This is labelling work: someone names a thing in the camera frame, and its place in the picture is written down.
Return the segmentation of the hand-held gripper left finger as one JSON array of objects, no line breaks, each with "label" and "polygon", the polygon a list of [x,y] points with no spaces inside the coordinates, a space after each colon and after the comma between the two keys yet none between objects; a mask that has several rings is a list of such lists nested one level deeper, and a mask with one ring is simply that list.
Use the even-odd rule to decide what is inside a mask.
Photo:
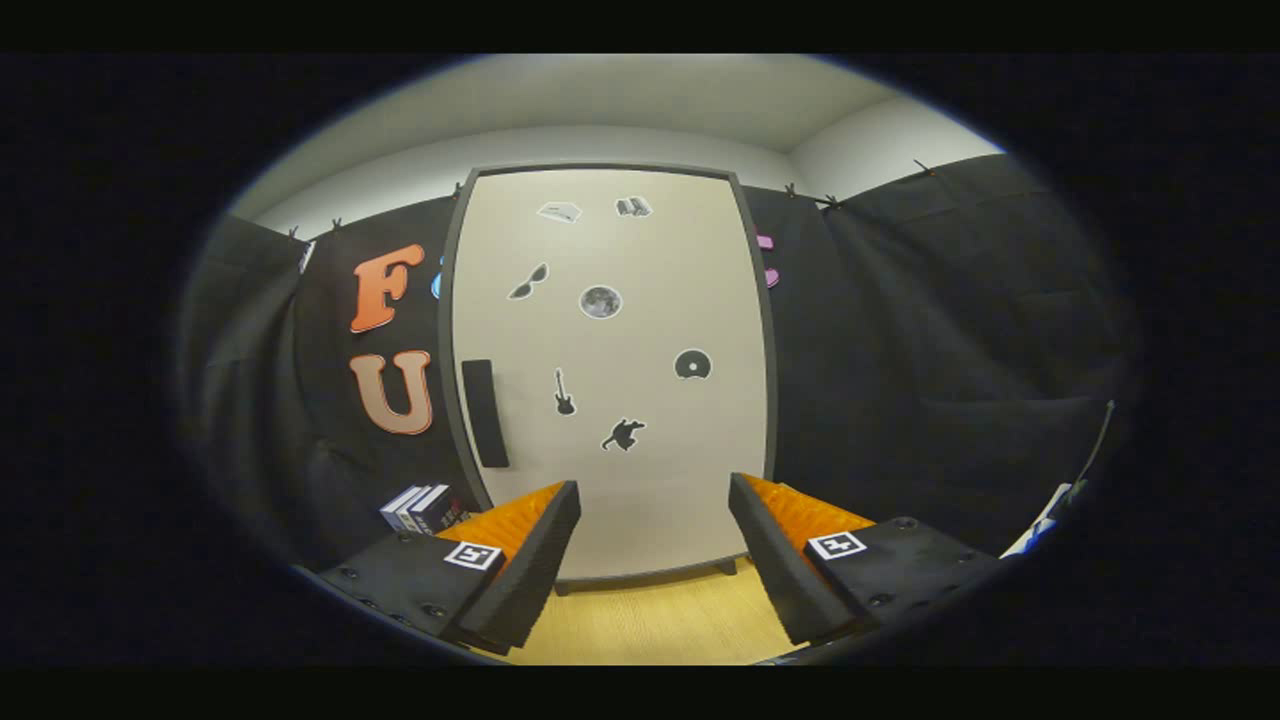
[{"label": "hand-held gripper left finger", "polygon": [[320,589],[415,639],[504,655],[527,642],[580,518],[563,480],[436,536],[392,533],[321,571]]}]

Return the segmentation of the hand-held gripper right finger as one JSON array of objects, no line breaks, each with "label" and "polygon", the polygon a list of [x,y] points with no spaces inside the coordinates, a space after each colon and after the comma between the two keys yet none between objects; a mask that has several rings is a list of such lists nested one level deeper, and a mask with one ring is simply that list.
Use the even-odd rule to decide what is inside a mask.
[{"label": "hand-held gripper right finger", "polygon": [[795,644],[905,626],[984,584],[1002,560],[910,516],[872,521],[735,473],[728,507]]}]

